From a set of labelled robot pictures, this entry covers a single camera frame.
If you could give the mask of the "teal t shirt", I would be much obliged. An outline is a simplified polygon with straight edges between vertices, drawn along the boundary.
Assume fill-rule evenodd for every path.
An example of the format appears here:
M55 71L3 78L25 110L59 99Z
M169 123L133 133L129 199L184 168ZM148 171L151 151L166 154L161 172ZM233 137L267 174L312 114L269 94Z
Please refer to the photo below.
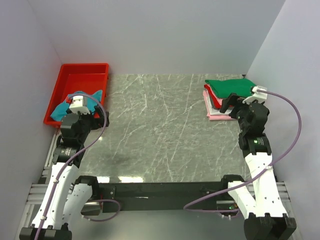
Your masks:
M100 90L96 91L94 94L92 94L91 96L100 102L102 100L102 94L103 94L103 90L100 89ZM92 114L95 113L95 106L97 106L97 103L94 100L92 100L91 98L88 98L87 99L87 108ZM62 120L62 118L67 115L67 110L69 109L69 107L70 107L70 103L68 103L66 100L64 100L62 103L60 103L56 106L54 111L51 113L50 117L54 121L60 122Z

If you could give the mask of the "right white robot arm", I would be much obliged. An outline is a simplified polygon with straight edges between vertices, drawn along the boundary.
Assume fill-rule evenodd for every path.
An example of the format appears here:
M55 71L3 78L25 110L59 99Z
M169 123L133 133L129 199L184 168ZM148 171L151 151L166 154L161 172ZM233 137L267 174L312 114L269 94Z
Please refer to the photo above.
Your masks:
M228 182L228 193L244 217L244 234L248 240L288 240L297 228L283 206L271 165L272 149L264 133L270 113L257 99L246 103L231 93L222 101L220 112L232 107L229 116L240 128L238 144L250 170L254 195L240 180Z

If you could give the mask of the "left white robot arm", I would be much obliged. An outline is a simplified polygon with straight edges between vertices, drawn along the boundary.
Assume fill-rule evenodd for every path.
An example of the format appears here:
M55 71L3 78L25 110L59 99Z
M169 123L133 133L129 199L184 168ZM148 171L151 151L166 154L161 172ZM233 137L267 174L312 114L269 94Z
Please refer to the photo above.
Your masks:
M95 112L98 117L69 112L62 118L46 192L31 225L20 230L19 239L72 239L72 221L88 200L101 196L97 177L79 175L89 133L104 130L110 123L109 112L101 105L95 106Z

